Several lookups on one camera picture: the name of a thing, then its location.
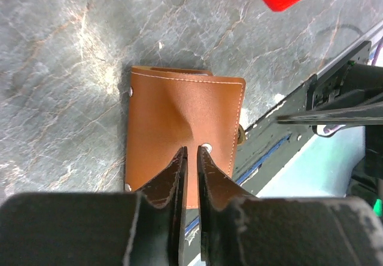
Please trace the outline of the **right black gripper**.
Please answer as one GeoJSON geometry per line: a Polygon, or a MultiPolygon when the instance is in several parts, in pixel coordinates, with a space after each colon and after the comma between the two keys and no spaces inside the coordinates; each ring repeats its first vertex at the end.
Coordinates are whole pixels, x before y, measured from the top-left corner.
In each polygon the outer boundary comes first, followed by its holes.
{"type": "Polygon", "coordinates": [[[382,68],[368,64],[371,48],[363,41],[346,53],[308,91],[308,111],[278,116],[277,123],[382,125],[382,68]]]}

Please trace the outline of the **brown leather card holder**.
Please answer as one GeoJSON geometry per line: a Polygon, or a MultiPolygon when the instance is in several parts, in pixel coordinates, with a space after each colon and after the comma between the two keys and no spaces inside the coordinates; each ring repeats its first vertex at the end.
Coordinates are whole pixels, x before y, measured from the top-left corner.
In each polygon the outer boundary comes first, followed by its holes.
{"type": "Polygon", "coordinates": [[[235,164],[245,80],[206,70],[133,66],[130,73],[125,183],[137,190],[186,147],[188,209],[198,207],[197,149],[220,170],[235,164]]]}

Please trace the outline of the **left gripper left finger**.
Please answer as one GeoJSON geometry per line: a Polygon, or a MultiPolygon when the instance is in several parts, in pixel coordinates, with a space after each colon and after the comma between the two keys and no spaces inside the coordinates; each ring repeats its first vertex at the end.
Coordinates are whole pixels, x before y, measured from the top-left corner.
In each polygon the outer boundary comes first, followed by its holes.
{"type": "Polygon", "coordinates": [[[182,265],[187,148],[131,192],[25,192],[1,205],[2,265],[182,265]]]}

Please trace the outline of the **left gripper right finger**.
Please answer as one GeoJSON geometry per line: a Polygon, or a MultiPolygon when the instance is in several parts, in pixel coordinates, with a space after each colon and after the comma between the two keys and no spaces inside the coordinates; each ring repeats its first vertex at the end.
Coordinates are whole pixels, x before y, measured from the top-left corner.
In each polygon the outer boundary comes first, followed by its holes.
{"type": "Polygon", "coordinates": [[[381,265],[382,222],[358,197],[257,198],[197,151],[207,265],[381,265]]]}

